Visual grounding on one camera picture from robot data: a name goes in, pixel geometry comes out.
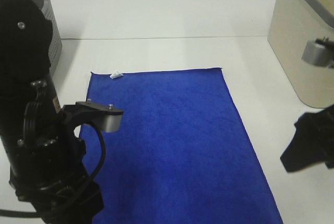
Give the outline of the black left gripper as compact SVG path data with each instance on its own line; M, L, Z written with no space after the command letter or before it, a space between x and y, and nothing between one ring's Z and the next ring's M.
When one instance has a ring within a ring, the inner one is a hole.
M92 223L104 207L94 177L104 157L88 174L82 159L86 144L72 127L51 127L26 140L23 131L9 133L9 183L19 201L34 211L9 211L12 218L41 218L44 223Z

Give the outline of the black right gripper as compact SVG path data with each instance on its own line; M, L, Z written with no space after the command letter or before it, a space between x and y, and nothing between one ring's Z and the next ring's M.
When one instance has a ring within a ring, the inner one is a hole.
M298 172L324 163L333 169L333 105L306 112L295 122L295 134L280 157L286 172Z

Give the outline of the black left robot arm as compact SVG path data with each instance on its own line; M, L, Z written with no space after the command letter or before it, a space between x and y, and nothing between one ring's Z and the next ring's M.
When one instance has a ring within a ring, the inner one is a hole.
M1 210L4 217L45 223L92 223L104 207L94 181L105 155L88 173L77 126L98 129L102 112L87 104L60 107L50 75L53 26L32 0L1 0L1 141L10 185L33 212Z

